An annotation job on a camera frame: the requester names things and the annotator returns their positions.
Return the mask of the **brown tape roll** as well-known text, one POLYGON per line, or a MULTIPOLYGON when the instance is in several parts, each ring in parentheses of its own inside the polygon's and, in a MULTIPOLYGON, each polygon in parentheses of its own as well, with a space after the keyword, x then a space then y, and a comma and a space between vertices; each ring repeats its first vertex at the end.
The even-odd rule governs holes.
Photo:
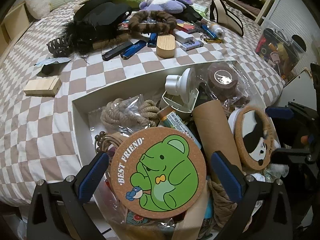
POLYGON ((225 108, 242 107, 250 102, 252 91, 247 78, 231 61, 214 62, 198 76, 199 88, 208 98, 225 108))

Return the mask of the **checkered bed sheet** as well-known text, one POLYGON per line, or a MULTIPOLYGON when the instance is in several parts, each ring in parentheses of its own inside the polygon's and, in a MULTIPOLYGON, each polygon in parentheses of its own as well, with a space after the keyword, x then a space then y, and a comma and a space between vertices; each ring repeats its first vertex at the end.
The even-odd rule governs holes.
POLYGON ((233 13, 244 26, 244 35, 227 30, 221 44, 205 44, 170 59, 145 47, 130 59, 103 61, 102 49, 80 56, 58 71, 62 85, 53 98, 26 96, 25 85, 39 77, 38 63, 50 54, 46 44, 58 37, 73 18, 74 3, 53 10, 33 24, 15 44, 1 66, 1 201, 12 205, 31 202, 38 180, 58 181, 80 170, 73 144, 72 101, 123 79, 190 63, 235 60, 256 85, 266 105, 280 96, 284 81, 255 53, 261 29, 240 11, 233 13))

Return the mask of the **white plastic holder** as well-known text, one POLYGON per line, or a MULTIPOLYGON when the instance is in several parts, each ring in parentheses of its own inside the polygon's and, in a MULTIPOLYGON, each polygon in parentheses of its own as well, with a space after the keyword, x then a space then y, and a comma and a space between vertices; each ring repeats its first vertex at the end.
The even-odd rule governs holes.
POLYGON ((186 119, 191 115, 198 95, 195 69, 187 68, 182 75, 166 77, 165 92, 159 106, 161 109, 171 106, 182 119, 186 119))

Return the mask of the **green dinosaur cork coaster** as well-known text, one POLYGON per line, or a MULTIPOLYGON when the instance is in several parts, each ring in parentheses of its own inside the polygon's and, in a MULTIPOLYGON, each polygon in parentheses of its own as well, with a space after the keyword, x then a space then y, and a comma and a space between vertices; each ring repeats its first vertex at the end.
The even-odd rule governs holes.
POLYGON ((146 218, 170 218, 198 200, 206 183, 206 163, 187 135, 153 127, 121 143, 110 177, 116 198, 128 210, 146 218))

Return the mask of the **clear plastic storage bin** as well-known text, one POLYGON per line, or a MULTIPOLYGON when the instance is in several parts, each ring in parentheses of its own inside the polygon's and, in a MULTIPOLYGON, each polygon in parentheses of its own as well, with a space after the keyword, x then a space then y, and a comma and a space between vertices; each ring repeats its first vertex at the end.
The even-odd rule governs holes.
POLYGON ((299 35, 290 36, 284 29, 264 19, 260 39, 255 48, 258 54, 280 77, 290 81, 293 69, 306 52, 305 41, 299 35))

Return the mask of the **brown cardboard tube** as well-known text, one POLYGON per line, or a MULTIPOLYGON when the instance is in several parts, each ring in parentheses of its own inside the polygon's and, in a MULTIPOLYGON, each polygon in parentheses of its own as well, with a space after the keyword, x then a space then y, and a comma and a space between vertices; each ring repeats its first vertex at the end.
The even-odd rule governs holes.
POLYGON ((203 103, 193 109, 192 115, 208 163, 211 163, 215 151, 221 151, 231 164, 242 169, 234 136, 220 101, 203 103))

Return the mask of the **colourful card box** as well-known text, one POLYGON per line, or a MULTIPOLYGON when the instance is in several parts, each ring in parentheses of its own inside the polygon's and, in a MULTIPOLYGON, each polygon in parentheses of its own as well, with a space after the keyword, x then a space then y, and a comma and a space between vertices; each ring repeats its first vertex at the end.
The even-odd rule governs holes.
POLYGON ((183 31, 188 34, 193 34, 197 32, 197 29, 195 28, 195 26, 189 22, 185 22, 179 19, 177 19, 176 22, 177 22, 177 25, 176 25, 177 30, 183 31))

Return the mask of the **dark blue lighter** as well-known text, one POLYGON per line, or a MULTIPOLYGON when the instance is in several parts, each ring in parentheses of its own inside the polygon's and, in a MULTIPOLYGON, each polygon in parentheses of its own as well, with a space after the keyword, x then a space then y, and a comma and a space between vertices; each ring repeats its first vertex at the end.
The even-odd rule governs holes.
POLYGON ((120 54, 120 57, 124 60, 128 60, 131 58, 135 53, 140 51, 142 48, 144 48, 147 45, 147 42, 144 40, 139 40, 133 45, 129 46, 124 52, 120 54))

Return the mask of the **oval wooden board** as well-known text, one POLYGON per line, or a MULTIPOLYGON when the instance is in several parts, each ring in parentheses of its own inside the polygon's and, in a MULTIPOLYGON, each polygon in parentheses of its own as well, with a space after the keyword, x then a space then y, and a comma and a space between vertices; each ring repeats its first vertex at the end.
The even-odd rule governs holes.
POLYGON ((174 57, 176 49, 175 37, 171 34, 160 34, 157 37, 156 54, 164 59, 174 57))

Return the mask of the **white power bank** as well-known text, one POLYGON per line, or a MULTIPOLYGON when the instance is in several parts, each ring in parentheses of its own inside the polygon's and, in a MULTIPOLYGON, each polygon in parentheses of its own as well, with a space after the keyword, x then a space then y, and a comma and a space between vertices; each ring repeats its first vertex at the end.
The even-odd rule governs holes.
POLYGON ((175 40, 180 42, 181 44, 189 43, 194 40, 193 35, 188 34, 188 33, 181 31, 181 30, 174 29, 172 31, 172 34, 174 35, 175 40))

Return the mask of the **brown furry scrunchie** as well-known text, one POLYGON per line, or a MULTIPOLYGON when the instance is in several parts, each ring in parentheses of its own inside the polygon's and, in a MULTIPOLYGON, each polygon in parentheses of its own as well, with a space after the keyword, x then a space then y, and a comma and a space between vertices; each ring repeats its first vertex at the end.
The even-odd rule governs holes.
POLYGON ((141 34, 168 34, 177 26, 176 18, 164 11, 142 10, 135 13, 128 22, 128 29, 141 34))

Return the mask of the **panda cork coaster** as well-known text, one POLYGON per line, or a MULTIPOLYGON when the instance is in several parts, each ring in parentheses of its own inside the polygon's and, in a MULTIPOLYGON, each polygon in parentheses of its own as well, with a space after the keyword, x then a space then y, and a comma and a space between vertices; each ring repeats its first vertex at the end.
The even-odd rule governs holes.
POLYGON ((267 115, 259 108, 246 106, 238 111, 234 139, 241 162, 252 170, 262 170, 273 152, 273 130, 267 115))

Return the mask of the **white storage box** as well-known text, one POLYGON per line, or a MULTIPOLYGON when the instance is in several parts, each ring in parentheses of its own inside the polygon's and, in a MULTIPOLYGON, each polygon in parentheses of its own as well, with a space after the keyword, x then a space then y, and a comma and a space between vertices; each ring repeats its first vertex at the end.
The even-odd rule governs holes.
MULTIPOLYGON (((266 98, 260 95, 258 86, 253 82, 252 75, 245 70, 245 65, 235 60, 188 64, 114 82, 72 101, 72 119, 81 165, 87 165, 96 156, 98 144, 95 136, 100 132, 107 133, 104 145, 108 150, 139 128, 147 127, 146 124, 135 125, 132 121, 126 121, 124 127, 117 125, 115 129, 108 128, 100 120, 105 106, 119 106, 120 111, 126 115, 139 115, 138 107, 145 100, 152 100, 157 106, 165 107, 167 102, 164 101, 164 85, 168 75, 182 75, 185 70, 190 70, 193 75, 204 75, 210 66, 231 67, 240 75, 240 88, 248 95, 249 105, 261 109, 270 105, 266 98)), ((203 200, 209 198, 209 189, 201 196, 201 200, 196 202, 196 207, 188 213, 185 220, 175 223, 172 219, 166 218, 145 225, 133 225, 126 222, 126 208, 120 204, 111 187, 107 185, 109 178, 108 173, 103 175, 93 193, 93 199, 118 239, 198 238, 203 222, 200 215, 204 215, 203 200)))

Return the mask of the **wooden headboard shelf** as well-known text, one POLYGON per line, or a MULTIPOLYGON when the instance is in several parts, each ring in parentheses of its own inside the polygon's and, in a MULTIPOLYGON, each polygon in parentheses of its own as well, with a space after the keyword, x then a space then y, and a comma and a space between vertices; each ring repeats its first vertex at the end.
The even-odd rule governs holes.
POLYGON ((34 18, 28 12, 25 1, 9 10, 1 23, 1 65, 33 21, 34 18))

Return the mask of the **white fluffy pillow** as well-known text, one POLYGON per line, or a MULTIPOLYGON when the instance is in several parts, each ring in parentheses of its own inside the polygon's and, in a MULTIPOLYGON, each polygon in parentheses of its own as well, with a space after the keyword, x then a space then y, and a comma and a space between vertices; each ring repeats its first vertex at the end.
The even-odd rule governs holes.
POLYGON ((41 20, 50 13, 49 0, 25 0, 25 5, 33 18, 41 20))

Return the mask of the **black lighter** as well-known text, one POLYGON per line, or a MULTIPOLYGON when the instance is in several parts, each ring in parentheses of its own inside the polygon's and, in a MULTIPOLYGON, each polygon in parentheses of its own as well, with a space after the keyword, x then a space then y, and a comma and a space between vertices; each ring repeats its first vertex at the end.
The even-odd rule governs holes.
POLYGON ((116 46, 115 48, 107 51, 102 55, 102 59, 104 61, 109 61, 110 59, 120 55, 122 52, 124 52, 127 48, 132 46, 133 43, 131 41, 124 42, 123 44, 120 44, 116 46))

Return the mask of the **blue metallic lighter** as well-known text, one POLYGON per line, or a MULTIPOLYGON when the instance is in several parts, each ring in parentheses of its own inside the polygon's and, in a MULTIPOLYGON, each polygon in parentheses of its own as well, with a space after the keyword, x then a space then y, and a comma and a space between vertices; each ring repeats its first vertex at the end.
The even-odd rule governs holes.
POLYGON ((201 28, 204 30, 204 33, 205 33, 208 37, 210 37, 211 39, 215 39, 215 38, 216 38, 215 34, 207 27, 206 24, 202 24, 202 25, 201 25, 201 28))

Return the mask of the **white thread spool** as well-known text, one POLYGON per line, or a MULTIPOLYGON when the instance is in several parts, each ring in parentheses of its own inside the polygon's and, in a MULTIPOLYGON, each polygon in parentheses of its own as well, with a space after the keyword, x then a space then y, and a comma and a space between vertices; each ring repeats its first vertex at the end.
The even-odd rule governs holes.
POLYGON ((220 39, 220 40, 224 39, 225 32, 220 25, 218 25, 217 23, 212 23, 210 25, 210 29, 218 39, 220 39))

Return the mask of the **wooden clip block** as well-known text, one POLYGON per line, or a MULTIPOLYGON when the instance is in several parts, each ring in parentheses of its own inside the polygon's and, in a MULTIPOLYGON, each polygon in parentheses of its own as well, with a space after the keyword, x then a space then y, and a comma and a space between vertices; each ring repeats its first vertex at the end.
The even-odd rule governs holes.
POLYGON ((56 96, 62 82, 59 77, 30 80, 24 88, 26 96, 56 96))

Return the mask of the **gold lighter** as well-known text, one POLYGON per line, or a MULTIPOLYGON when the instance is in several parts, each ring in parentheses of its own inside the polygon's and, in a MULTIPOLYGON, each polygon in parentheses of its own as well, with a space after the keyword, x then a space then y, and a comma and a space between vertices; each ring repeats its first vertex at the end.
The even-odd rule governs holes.
POLYGON ((210 43, 222 43, 222 40, 220 39, 211 39, 211 38, 205 38, 204 41, 208 44, 210 43))

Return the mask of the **brown hair claw clip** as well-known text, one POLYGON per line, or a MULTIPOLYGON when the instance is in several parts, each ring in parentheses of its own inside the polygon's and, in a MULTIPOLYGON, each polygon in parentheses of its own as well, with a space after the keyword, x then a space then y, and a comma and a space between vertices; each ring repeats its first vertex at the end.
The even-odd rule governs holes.
POLYGON ((47 43, 53 57, 69 57, 73 52, 72 35, 63 35, 47 43))

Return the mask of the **blue lighter under coaster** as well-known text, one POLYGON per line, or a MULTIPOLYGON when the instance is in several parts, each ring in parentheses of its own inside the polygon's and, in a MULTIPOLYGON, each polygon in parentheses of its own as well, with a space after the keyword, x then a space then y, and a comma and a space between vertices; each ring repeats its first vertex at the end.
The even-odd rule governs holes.
POLYGON ((157 37, 158 34, 157 33, 151 33, 149 40, 148 40, 148 47, 150 48, 156 48, 157 46, 157 37))

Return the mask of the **purple plush toy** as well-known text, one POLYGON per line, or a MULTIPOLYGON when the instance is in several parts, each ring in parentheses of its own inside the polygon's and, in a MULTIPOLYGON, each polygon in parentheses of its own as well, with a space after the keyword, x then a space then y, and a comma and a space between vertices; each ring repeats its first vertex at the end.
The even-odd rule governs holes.
POLYGON ((139 9, 179 14, 187 8, 187 5, 192 4, 193 2, 191 0, 146 0, 140 3, 139 9))

